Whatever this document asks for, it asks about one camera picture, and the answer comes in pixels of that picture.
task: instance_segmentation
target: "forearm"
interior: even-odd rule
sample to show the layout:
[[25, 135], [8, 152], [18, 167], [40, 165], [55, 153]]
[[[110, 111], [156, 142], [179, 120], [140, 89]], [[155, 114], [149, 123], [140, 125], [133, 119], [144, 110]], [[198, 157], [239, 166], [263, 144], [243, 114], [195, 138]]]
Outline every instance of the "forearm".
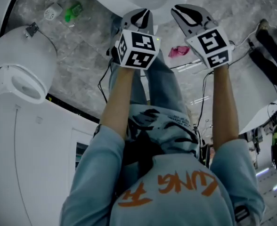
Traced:
[[119, 68], [114, 88], [100, 120], [100, 124], [111, 128], [124, 139], [126, 138], [134, 71], [129, 68]]
[[239, 123], [237, 108], [229, 78], [228, 67], [221, 66], [214, 70], [213, 100], [213, 147], [219, 147], [237, 139]]

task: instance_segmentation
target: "toilet seat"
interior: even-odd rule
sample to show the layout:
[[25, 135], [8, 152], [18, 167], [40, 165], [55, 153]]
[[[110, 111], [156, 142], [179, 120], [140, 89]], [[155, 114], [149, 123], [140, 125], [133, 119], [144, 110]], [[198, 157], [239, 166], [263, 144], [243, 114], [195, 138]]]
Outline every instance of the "toilet seat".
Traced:
[[[126, 13], [132, 10], [140, 8], [130, 0], [98, 0], [98, 2], [120, 17], [123, 17]], [[151, 9], [154, 25], [160, 25], [171, 21], [173, 19], [170, 12], [171, 8], [176, 4], [182, 3], [187, 3], [187, 0], [167, 0], [160, 8]]]

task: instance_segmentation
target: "person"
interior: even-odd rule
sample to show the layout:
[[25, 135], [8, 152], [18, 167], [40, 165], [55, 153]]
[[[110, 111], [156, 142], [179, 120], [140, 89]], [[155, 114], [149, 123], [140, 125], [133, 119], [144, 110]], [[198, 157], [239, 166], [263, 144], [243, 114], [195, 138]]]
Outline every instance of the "person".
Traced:
[[[119, 21], [113, 22], [112, 44]], [[259, 225], [265, 205], [247, 142], [238, 139], [228, 67], [214, 70], [216, 154], [208, 169], [198, 161], [196, 135], [162, 53], [146, 71], [150, 105], [140, 71], [120, 67], [114, 49], [112, 55], [110, 97], [60, 225]]]
[[[277, 63], [277, 44], [268, 32], [269, 23], [266, 19], [260, 21], [259, 28], [256, 32], [257, 40], [270, 53]], [[250, 43], [251, 52], [249, 54], [252, 61], [263, 71], [267, 78], [277, 86], [277, 67], [275, 64], [266, 59], [258, 48], [255, 48], [253, 43]]]

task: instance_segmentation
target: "marble floor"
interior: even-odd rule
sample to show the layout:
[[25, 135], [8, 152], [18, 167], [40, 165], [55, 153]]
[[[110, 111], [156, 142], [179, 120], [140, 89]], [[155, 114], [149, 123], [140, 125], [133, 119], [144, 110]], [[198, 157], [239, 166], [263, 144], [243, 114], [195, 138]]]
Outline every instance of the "marble floor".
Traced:
[[[65, 10], [76, 1], [81, 3], [83, 11], [76, 19], [66, 23]], [[64, 12], [55, 20], [47, 21], [43, 18], [43, 13], [53, 2], [57, 2]], [[255, 29], [262, 18], [266, 18], [272, 26], [277, 26], [277, 0], [188, 0], [188, 3], [207, 9], [224, 27], [229, 40], [236, 45]], [[100, 117], [105, 101], [97, 84], [108, 66], [106, 51], [109, 48], [112, 18], [112, 12], [96, 0], [17, 0], [9, 17], [7, 31], [36, 22], [40, 31], [53, 42], [58, 54], [57, 73], [50, 94]], [[271, 28], [270, 33], [277, 42], [277, 29]], [[168, 66], [182, 65], [197, 59], [191, 51], [179, 58], [168, 57], [172, 47], [184, 45], [184, 35], [174, 21], [159, 26], [156, 35], [162, 37], [161, 49]], [[254, 35], [251, 40], [259, 46]], [[233, 52], [234, 61], [245, 54], [248, 48], [247, 43], [236, 48]], [[254, 64], [246, 56], [230, 68], [234, 90], [241, 71], [249, 66]], [[200, 65], [188, 70], [175, 69], [175, 73], [192, 120], [196, 122], [201, 103], [192, 105], [191, 102], [202, 97], [202, 82], [208, 71], [204, 65]], [[102, 82], [106, 96], [108, 80], [109, 73]], [[148, 97], [147, 81], [142, 78], [142, 82]], [[209, 99], [204, 103], [200, 128], [207, 128], [211, 124], [212, 94], [213, 77], [210, 76], [205, 91], [205, 96], [209, 96]], [[204, 130], [205, 137], [210, 137], [211, 133], [211, 129]]]

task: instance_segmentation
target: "green object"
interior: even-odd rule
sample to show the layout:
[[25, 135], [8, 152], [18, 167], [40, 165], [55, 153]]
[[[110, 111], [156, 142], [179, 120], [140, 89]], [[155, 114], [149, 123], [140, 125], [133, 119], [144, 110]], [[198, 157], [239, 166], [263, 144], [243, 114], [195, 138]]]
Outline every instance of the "green object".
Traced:
[[68, 23], [72, 19], [76, 18], [83, 11], [81, 4], [78, 2], [71, 6], [65, 14], [65, 21]]

